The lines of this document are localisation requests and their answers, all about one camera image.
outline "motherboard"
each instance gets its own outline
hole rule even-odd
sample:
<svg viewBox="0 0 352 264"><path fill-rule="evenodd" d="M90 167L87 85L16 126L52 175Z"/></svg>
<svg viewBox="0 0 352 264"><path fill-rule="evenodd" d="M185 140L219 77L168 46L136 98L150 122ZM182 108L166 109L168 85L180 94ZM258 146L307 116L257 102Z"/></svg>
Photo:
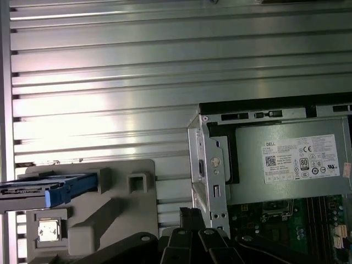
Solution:
<svg viewBox="0 0 352 264"><path fill-rule="evenodd" d="M325 263L347 263L350 243L342 196L228 206L231 237L260 235Z"/></svg>

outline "sticker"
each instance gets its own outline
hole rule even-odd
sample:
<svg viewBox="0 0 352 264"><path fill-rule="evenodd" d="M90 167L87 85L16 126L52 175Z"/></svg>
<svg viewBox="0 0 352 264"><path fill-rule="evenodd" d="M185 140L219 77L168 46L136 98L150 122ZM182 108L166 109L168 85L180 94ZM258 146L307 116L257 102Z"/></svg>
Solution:
<svg viewBox="0 0 352 264"><path fill-rule="evenodd" d="M212 159L210 160L210 165L211 165L211 167L213 167L213 168L219 167L220 164L221 164L221 161L220 161L220 159L217 158L217 157L212 158Z"/></svg>
<svg viewBox="0 0 352 264"><path fill-rule="evenodd" d="M265 142L262 158L265 183L340 176L334 135Z"/></svg>
<svg viewBox="0 0 352 264"><path fill-rule="evenodd" d="M343 166L343 174L342 176L345 178L350 178L351 175L351 163L345 162Z"/></svg>

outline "ribbed metal panel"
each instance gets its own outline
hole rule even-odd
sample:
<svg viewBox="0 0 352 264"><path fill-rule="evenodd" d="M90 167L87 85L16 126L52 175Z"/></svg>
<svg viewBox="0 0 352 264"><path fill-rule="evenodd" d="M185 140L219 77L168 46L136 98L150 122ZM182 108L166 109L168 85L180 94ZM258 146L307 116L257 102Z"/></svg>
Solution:
<svg viewBox="0 0 352 264"><path fill-rule="evenodd" d="M151 158L161 230L191 202L186 127L199 102L351 91L352 1L10 7L15 163Z"/></svg>

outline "barcode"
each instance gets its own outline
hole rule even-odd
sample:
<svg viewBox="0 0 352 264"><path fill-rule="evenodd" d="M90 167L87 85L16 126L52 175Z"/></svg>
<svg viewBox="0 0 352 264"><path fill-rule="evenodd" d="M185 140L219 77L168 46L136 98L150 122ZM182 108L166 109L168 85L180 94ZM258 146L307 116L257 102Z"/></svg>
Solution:
<svg viewBox="0 0 352 264"><path fill-rule="evenodd" d="M276 166L276 157L275 156L266 156L265 162L266 162L266 167Z"/></svg>

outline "white label sticker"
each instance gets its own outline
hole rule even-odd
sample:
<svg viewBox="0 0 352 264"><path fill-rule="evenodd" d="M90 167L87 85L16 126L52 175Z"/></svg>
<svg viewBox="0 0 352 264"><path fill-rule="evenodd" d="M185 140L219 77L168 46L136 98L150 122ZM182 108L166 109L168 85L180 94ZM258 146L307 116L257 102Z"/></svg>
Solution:
<svg viewBox="0 0 352 264"><path fill-rule="evenodd" d="M265 183L340 176L334 135L265 142L262 157Z"/></svg>

